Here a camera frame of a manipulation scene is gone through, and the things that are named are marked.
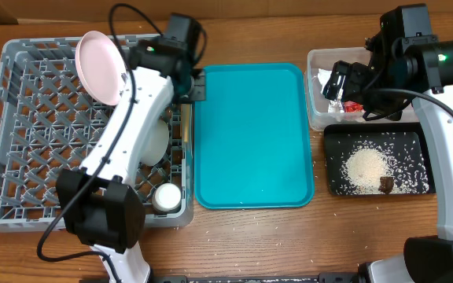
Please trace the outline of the pale green bowl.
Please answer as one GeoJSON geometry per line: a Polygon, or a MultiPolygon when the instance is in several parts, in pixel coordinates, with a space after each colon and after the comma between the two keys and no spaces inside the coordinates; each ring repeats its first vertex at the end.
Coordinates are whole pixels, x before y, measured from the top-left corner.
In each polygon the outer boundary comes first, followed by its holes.
{"type": "Polygon", "coordinates": [[[149,140],[143,148],[140,162],[146,166],[158,164],[167,151],[169,143],[168,124],[162,119],[150,131],[149,140]]]}

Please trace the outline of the red snack wrapper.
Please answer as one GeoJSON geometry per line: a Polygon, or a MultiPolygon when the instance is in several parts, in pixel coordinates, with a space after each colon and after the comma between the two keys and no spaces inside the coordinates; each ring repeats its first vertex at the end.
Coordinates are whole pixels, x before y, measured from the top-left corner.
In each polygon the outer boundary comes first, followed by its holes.
{"type": "Polygon", "coordinates": [[[343,103],[344,111],[346,113],[349,112],[364,112],[363,106],[359,103],[354,101],[346,101],[343,103]]]}

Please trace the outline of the large white plate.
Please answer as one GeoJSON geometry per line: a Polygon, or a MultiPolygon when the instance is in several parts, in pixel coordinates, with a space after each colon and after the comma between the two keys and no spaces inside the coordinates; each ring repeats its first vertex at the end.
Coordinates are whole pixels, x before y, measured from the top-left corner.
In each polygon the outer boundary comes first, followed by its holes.
{"type": "Polygon", "coordinates": [[[75,66],[83,88],[94,100],[111,106],[120,102],[127,71],[119,50],[107,35],[87,32],[76,45],[75,66]]]}

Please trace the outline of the white napkin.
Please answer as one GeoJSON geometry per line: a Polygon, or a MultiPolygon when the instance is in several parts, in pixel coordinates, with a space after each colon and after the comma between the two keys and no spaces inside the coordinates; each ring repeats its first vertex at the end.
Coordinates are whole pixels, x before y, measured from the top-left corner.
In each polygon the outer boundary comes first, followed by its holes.
{"type": "Polygon", "coordinates": [[[328,112],[344,112],[344,103],[341,101],[343,75],[320,68],[318,80],[322,85],[321,94],[329,102],[328,112]]]}

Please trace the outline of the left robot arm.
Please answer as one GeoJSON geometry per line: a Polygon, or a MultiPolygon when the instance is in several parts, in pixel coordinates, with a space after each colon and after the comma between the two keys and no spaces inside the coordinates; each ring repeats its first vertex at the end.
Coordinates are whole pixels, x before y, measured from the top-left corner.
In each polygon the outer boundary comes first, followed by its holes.
{"type": "Polygon", "coordinates": [[[139,235],[145,208],[135,188],[141,164],[159,162],[168,146],[162,112],[199,92],[197,63],[206,43],[201,24],[174,13],[165,31],[125,50],[115,35],[87,32],[75,48],[80,82],[114,110],[76,170],[56,182],[66,230],[104,263],[111,282],[146,282],[139,235]]]}

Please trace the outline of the white paper cup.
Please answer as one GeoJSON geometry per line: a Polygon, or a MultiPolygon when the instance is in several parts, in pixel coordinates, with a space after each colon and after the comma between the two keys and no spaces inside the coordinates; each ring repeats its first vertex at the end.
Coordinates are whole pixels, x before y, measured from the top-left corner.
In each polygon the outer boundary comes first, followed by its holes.
{"type": "Polygon", "coordinates": [[[155,190],[151,203],[157,213],[168,214],[180,209],[181,200],[181,189],[172,183],[164,183],[155,190]]]}

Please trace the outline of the brown food chunk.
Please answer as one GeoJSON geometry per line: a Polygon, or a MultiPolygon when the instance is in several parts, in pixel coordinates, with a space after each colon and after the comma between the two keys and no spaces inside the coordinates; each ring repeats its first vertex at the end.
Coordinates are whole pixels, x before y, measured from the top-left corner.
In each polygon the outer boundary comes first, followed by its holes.
{"type": "Polygon", "coordinates": [[[384,194],[390,194],[394,188],[394,178],[390,176],[380,177],[379,191],[384,194]]]}

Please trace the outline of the wooden chopstick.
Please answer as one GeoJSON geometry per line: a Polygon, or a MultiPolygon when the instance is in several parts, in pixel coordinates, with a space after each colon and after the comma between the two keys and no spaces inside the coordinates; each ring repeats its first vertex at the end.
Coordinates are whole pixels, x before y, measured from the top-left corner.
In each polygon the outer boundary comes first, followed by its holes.
{"type": "Polygon", "coordinates": [[[187,143],[190,136],[190,118],[191,118],[191,105],[182,104],[182,141],[187,143]]]}

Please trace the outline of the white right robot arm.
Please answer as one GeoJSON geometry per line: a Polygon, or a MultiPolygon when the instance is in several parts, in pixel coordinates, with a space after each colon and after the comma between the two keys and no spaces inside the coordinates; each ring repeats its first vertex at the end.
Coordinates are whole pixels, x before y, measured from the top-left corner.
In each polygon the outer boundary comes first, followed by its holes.
{"type": "Polygon", "coordinates": [[[324,97],[361,104],[366,120],[398,120],[413,108],[429,150],[437,233],[411,237],[402,254],[362,264],[353,281],[453,282],[453,41],[438,39],[421,3],[384,13],[365,47],[370,62],[335,63],[324,97]]]}

